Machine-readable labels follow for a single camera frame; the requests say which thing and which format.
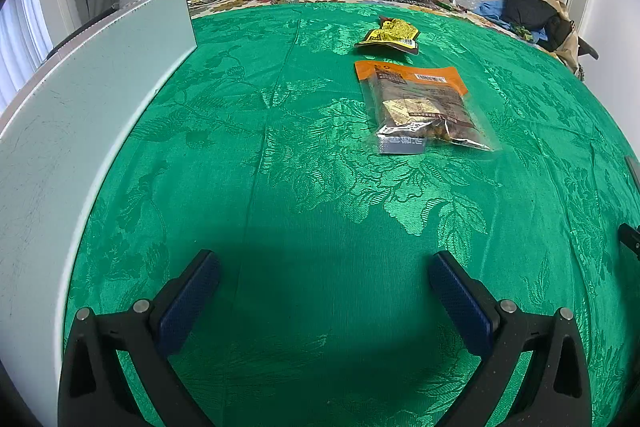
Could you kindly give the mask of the green floral tablecloth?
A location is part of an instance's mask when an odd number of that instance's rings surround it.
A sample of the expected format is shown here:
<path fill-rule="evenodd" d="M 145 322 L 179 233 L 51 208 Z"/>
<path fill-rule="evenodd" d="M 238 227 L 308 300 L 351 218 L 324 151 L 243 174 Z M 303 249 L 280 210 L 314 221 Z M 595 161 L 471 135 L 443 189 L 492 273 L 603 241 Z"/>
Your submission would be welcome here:
<path fill-rule="evenodd" d="M 381 16 L 410 64 L 452 66 L 495 150 L 375 148 L 354 65 Z M 198 46 L 140 117 L 77 254 L 67 308 L 154 296 L 201 249 L 221 283 L 176 372 L 219 426 L 431 426 L 477 365 L 426 280 L 450 251 L 526 312 L 574 311 L 593 421 L 639 344 L 639 220 L 614 119 L 557 60 L 464 20 L 282 4 L 194 20 Z"/>

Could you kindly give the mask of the black bag on sofa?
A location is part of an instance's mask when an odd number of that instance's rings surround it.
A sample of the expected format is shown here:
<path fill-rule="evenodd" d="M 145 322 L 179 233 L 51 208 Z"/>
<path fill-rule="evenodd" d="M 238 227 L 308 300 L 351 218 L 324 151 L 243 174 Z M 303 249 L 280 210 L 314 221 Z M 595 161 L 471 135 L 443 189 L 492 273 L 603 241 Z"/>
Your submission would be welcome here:
<path fill-rule="evenodd" d="M 502 18 L 529 30 L 543 29 L 548 40 L 540 45 L 549 52 L 559 49 L 572 31 L 572 23 L 542 0 L 504 0 Z"/>

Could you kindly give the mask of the orange topped clear snack bag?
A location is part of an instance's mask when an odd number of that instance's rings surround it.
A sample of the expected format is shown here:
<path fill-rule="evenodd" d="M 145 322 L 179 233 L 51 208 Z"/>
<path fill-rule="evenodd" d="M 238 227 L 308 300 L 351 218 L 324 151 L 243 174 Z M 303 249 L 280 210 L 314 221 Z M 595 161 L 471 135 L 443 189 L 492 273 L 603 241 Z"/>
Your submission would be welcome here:
<path fill-rule="evenodd" d="M 358 61 L 354 67 L 374 122 L 378 153 L 416 155 L 438 142 L 495 150 L 457 69 L 383 61 Z"/>

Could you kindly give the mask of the blue cloth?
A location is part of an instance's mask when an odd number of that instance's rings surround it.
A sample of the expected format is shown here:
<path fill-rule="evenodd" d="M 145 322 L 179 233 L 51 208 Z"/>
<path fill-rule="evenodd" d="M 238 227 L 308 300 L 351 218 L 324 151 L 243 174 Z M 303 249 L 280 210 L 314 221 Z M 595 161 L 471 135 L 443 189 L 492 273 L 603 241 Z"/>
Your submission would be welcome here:
<path fill-rule="evenodd" d="M 486 18 L 491 23 L 494 23 L 503 29 L 513 32 L 518 38 L 521 38 L 527 42 L 538 43 L 539 41 L 547 41 L 548 36 L 546 32 L 541 30 L 529 30 L 524 26 L 509 23 L 502 18 L 503 16 L 504 2 L 498 1 L 485 1 L 480 2 L 474 9 L 474 13 L 481 17 Z"/>

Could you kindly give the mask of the yellow black snack packet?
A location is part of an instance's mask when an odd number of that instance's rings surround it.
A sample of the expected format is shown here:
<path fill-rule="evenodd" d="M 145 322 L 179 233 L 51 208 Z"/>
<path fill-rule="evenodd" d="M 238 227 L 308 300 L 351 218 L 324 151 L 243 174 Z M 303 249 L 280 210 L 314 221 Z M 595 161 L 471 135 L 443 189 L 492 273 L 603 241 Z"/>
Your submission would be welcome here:
<path fill-rule="evenodd" d="M 378 28 L 371 29 L 356 43 L 356 47 L 387 46 L 400 52 L 416 55 L 419 53 L 418 35 L 420 30 L 405 20 L 381 16 Z"/>

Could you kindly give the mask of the white cardboard box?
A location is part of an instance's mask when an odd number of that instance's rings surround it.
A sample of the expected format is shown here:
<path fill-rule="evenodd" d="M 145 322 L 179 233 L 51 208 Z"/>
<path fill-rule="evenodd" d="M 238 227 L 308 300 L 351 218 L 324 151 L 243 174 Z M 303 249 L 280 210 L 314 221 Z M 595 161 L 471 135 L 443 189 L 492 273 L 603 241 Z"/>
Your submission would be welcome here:
<path fill-rule="evenodd" d="M 64 317 L 96 195 L 131 129 L 195 50 L 186 0 L 139 0 L 61 46 L 1 116 L 1 361 L 52 426 Z"/>

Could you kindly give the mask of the beige patterned garment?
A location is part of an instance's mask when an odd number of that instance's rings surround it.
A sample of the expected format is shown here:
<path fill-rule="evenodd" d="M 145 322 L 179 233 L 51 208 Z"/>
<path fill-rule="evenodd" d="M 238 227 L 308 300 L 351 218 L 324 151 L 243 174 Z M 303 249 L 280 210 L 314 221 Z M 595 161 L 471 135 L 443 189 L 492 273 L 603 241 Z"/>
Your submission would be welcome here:
<path fill-rule="evenodd" d="M 552 9 L 552 15 L 544 23 L 547 40 L 539 40 L 538 46 L 554 54 L 580 81 L 584 80 L 584 70 L 578 60 L 580 47 L 584 42 L 578 35 L 567 6 L 562 0 L 539 1 Z"/>

